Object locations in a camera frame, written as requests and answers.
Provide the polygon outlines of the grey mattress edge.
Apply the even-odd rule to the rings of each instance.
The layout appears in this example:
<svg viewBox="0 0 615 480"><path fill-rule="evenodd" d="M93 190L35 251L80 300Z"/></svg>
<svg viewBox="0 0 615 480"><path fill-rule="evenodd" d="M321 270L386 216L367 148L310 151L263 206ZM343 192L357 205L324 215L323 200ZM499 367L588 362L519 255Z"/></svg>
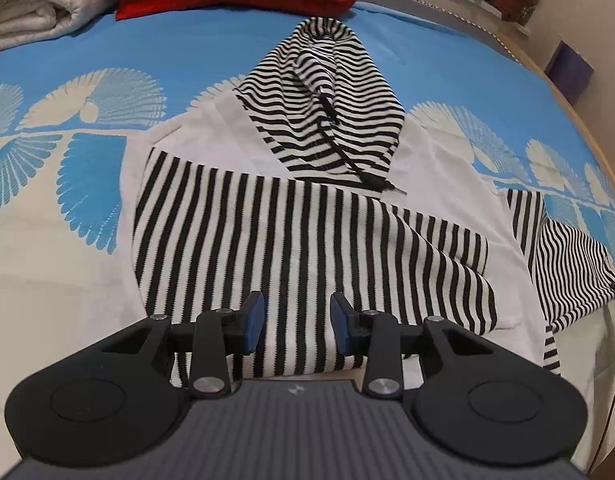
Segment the grey mattress edge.
<svg viewBox="0 0 615 480"><path fill-rule="evenodd" d="M469 18L463 18L459 14L445 10L441 6L423 0L359 0L359 3L367 4L367 6L381 6L381 8L385 8L385 12L393 15L407 15L410 18L417 18L419 21L452 29L454 32L460 32L478 40L481 44L486 44L511 60L517 58L515 53L494 32L490 32L478 23L470 21Z"/></svg>

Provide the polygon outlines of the blue white patterned bedsheet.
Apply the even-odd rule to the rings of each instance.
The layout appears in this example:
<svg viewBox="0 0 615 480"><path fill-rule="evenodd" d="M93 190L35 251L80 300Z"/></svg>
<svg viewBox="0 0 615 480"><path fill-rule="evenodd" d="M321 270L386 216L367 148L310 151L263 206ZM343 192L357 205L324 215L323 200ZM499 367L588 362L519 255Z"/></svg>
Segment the blue white patterned bedsheet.
<svg viewBox="0 0 615 480"><path fill-rule="evenodd" d="M615 185L572 113L508 42L443 14L347 12L404 107L502 188L534 188L615 269ZM170 12L0 53L0 477L17 382L130 322L114 307L126 142L234 88L293 15Z"/></svg>

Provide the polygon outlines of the black white striped hoodie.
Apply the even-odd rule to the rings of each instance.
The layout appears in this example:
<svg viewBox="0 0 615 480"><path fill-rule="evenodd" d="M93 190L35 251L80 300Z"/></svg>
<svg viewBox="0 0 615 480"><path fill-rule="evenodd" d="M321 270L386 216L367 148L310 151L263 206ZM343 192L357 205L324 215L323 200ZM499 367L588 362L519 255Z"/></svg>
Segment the black white striped hoodie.
<svg viewBox="0 0 615 480"><path fill-rule="evenodd" d="M499 190L408 115L355 33L309 18L233 89L125 148L131 294L178 322L262 292L239 378L350 370L330 298L442 316L554 367L553 335L615 299L606 249Z"/></svg>

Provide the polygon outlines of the purple rolled mat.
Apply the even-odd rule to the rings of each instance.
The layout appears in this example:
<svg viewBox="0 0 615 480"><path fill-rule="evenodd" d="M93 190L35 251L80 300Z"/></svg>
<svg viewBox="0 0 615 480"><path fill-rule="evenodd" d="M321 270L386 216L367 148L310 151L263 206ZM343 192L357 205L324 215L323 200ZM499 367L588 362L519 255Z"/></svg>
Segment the purple rolled mat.
<svg viewBox="0 0 615 480"><path fill-rule="evenodd" d="M545 67L545 74L574 106L591 81L594 69L577 50L560 40Z"/></svg>

